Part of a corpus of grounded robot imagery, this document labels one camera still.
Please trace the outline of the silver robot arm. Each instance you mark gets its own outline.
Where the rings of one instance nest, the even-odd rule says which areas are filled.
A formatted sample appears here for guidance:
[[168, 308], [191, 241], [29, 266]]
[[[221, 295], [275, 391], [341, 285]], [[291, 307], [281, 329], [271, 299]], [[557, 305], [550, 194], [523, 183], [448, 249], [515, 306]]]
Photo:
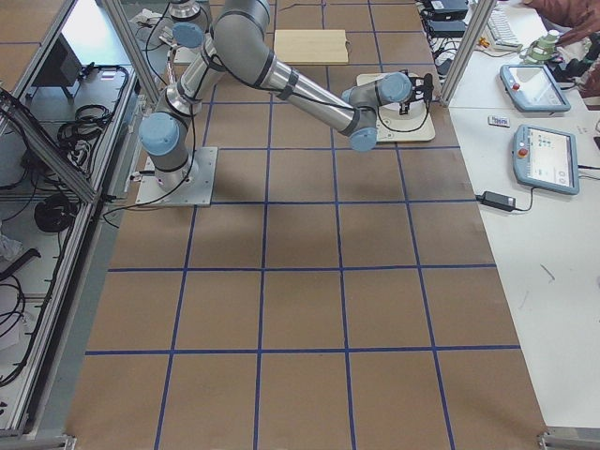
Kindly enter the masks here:
[[194, 49], [203, 44], [204, 35], [212, 23], [208, 1], [172, 0], [168, 2], [166, 11], [172, 20], [172, 37], [179, 46]]
[[350, 140], [352, 149], [367, 151], [377, 141], [379, 109], [421, 100], [429, 104], [433, 81], [405, 71], [383, 75], [337, 97], [295, 68], [278, 60], [264, 42], [270, 23], [265, 1], [228, 1], [212, 17], [206, 1], [171, 1], [172, 35], [199, 54], [176, 82], [168, 84], [153, 113], [142, 120], [140, 141], [154, 164], [158, 186], [171, 192], [193, 177], [194, 157], [185, 146], [193, 115], [204, 97], [230, 73], [240, 83], [290, 102]]

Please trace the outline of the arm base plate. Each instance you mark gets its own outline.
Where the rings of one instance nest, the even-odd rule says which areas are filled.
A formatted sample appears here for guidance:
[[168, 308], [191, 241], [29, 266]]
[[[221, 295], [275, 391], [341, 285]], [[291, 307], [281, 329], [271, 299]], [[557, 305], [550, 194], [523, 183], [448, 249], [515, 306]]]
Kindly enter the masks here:
[[210, 206], [218, 149], [203, 146], [193, 154], [192, 163], [169, 173], [157, 172], [153, 161], [147, 157], [144, 169], [152, 173], [142, 176], [136, 204], [142, 207]]
[[196, 59], [200, 52], [200, 47], [188, 48], [184, 46], [177, 46], [174, 49], [174, 56], [172, 57], [172, 61], [175, 65], [187, 66]]

